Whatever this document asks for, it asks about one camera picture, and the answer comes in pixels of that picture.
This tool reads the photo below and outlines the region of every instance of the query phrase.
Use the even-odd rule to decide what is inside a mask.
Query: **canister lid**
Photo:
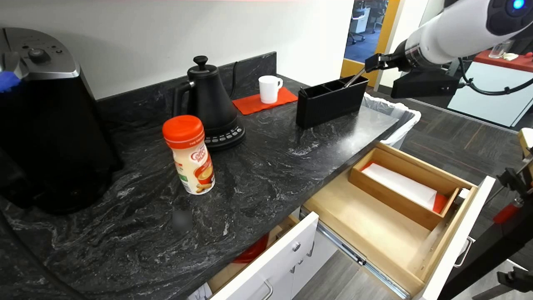
[[[199,116],[179,114],[164,123],[164,138],[170,148],[189,148],[204,141],[204,124]]]

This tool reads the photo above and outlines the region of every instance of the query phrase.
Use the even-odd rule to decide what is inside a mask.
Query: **red object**
[[[515,59],[505,59],[505,58],[490,58],[490,51],[482,51],[477,54],[475,61],[482,61],[487,64],[499,64],[505,68],[515,68],[524,71],[533,71],[533,53],[520,54]]]
[[[202,119],[194,114],[180,114],[164,123],[164,138],[170,148],[189,148],[204,141]]]
[[[444,213],[445,206],[449,203],[449,198],[442,193],[435,194],[435,203],[434,203],[434,211],[435,213]]]
[[[512,219],[519,213],[520,206],[517,204],[507,204],[504,209],[499,211],[499,214],[494,218],[495,223],[502,224]]]
[[[287,104],[287,103],[294,103],[297,99],[299,99],[299,96],[295,93],[292,93],[289,88],[282,86],[277,103],[265,104],[262,101],[260,94],[255,93],[255,94],[235,99],[234,104],[239,108],[240,113],[252,114],[252,113],[259,113],[259,111],[264,111],[264,109],[270,109],[274,106],[282,106],[282,104]]]
[[[264,234],[259,241],[255,241],[247,251],[239,254],[234,261],[237,263],[252,263],[259,258],[269,246],[269,234]]]

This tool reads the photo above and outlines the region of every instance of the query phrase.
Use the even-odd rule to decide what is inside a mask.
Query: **black appliance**
[[[200,116],[205,128],[207,146],[227,148],[237,144],[245,136],[237,109],[222,84],[219,68],[207,64],[207,56],[194,58],[197,66],[189,68],[189,81],[177,88],[175,108],[179,113]]]
[[[310,128],[342,114],[359,111],[369,79],[365,76],[359,76],[347,86],[350,79],[352,76],[302,88],[299,91],[297,106],[299,126]]]
[[[394,81],[392,96],[440,96],[454,94],[460,79],[440,66],[414,69]]]
[[[0,29],[0,54],[22,74],[0,93],[0,196],[49,213],[94,203],[122,163],[80,66],[59,39],[26,28]]]

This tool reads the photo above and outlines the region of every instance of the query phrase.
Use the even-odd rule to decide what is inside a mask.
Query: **cable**
[[[467,68],[465,68],[465,59],[464,58],[460,58],[460,63],[462,63],[462,78],[465,79],[467,86],[470,86],[472,89],[475,89],[477,93],[482,93],[482,94],[490,94],[490,96],[510,94],[510,93],[517,93],[517,91],[533,84],[533,78],[530,78],[529,81],[525,81],[522,84],[517,84],[514,88],[505,86],[504,89],[482,89],[474,83],[474,78],[467,78],[467,73],[465,73]]]

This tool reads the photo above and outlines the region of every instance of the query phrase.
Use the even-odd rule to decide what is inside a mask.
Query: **black kettle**
[[[245,136],[229,91],[222,84],[219,68],[207,64],[207,56],[194,58],[195,66],[189,68],[185,81],[177,88],[175,113],[200,116],[205,128],[205,143],[210,148],[237,144]]]

